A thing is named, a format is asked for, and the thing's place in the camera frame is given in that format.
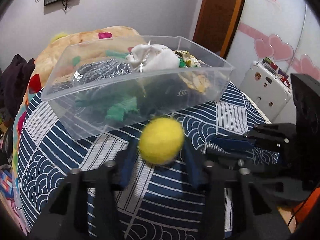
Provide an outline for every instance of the blue and white bedsheet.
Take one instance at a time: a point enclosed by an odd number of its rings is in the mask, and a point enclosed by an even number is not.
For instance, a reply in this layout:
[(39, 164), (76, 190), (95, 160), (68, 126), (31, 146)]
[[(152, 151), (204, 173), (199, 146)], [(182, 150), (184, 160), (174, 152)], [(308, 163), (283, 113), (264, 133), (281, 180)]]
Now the blue and white bedsheet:
[[(22, 206), (30, 227), (71, 168), (98, 168), (125, 149), (130, 137), (139, 138), (148, 122), (137, 123), (99, 136), (74, 141), (41, 92), (27, 109), (20, 137), (18, 181)], [(215, 134), (243, 134), (253, 125), (269, 122), (238, 88), (230, 83), (219, 102), (207, 102), (171, 114), (182, 123), (185, 135), (199, 148)], [(255, 148), (256, 164), (275, 163), (278, 155)], [(231, 190), (225, 191), (225, 235), (232, 230)], [(88, 215), (93, 213), (94, 191), (89, 190)], [(195, 239), (204, 196), (192, 189), (184, 160), (170, 167), (148, 166), (137, 158), (129, 186), (116, 193), (122, 230), (132, 240)], [(90, 234), (94, 226), (89, 222)]]

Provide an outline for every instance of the transparent box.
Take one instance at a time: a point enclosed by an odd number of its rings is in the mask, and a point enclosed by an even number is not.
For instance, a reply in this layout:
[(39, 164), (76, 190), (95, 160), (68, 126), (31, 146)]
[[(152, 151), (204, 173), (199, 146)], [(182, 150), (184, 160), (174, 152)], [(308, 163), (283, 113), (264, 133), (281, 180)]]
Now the transparent box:
[[(194, 68), (131, 72), (77, 86), (72, 82), (82, 64), (103, 61), (109, 58), (110, 52), (121, 57), (129, 54), (132, 47), (149, 42), (171, 50), (186, 50), (205, 64)], [(41, 99), (48, 101), (71, 137), (78, 140), (217, 101), (229, 84), (232, 70), (233, 66), (224, 59), (183, 37), (108, 38), (66, 47), (49, 76)]]

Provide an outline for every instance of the metal spring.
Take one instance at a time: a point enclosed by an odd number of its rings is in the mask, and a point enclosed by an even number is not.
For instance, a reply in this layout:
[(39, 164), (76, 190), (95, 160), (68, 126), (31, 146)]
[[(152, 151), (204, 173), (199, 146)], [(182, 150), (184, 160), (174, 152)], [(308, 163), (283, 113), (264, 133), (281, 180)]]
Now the metal spring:
[(214, 144), (214, 143), (211, 143), (211, 142), (205, 142), (204, 143), (204, 146), (203, 146), (203, 149), (202, 149), (202, 154), (205, 154), (207, 149), (211, 149), (211, 150), (216, 150), (216, 151), (219, 151), (223, 154), (227, 154), (226, 151), (224, 149), (222, 149), (220, 146)]

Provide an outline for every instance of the white cloth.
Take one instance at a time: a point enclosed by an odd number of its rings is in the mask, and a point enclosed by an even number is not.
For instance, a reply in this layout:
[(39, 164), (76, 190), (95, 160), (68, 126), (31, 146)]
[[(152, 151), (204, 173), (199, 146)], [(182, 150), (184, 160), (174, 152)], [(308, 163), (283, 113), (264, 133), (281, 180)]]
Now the white cloth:
[(143, 72), (147, 72), (179, 68), (180, 60), (167, 46), (140, 44), (131, 50), (131, 54), (126, 57), (126, 63), (138, 71), (140, 64), (143, 63)]

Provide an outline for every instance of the screw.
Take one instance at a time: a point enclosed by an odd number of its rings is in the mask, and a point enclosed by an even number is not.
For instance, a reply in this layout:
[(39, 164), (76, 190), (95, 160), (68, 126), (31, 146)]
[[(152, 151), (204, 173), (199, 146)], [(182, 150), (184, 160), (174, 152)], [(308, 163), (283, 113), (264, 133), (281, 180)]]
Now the screw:
[(104, 165), (106, 165), (107, 167), (113, 167), (116, 166), (116, 162), (114, 160), (111, 160), (107, 161)]
[(76, 174), (78, 174), (80, 172), (80, 170), (78, 169), (78, 168), (73, 168), (72, 170), (71, 170), (71, 174), (73, 174), (73, 175), (76, 175)]
[(214, 166), (214, 162), (213, 161), (205, 161), (204, 162), (204, 166), (208, 167), (208, 168), (211, 168)]
[(242, 175), (248, 175), (250, 174), (250, 170), (248, 168), (241, 168), (239, 169), (239, 172), (242, 174)]
[(243, 159), (239, 159), (238, 160), (238, 166), (242, 167), (244, 165), (244, 160)]

